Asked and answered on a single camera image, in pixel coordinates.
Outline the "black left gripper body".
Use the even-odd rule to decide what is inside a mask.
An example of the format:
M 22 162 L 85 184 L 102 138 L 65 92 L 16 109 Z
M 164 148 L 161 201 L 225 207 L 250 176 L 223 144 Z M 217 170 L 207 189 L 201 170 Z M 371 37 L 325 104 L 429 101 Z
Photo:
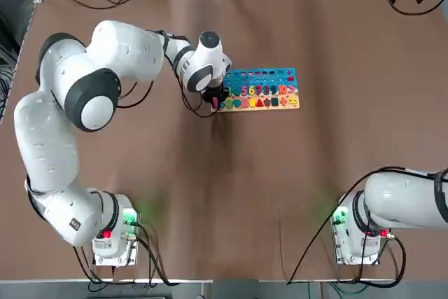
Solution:
M 202 99 L 204 101 L 225 101 L 229 96 L 229 88 L 225 87 L 222 83 L 216 87 L 205 87 L 202 91 Z

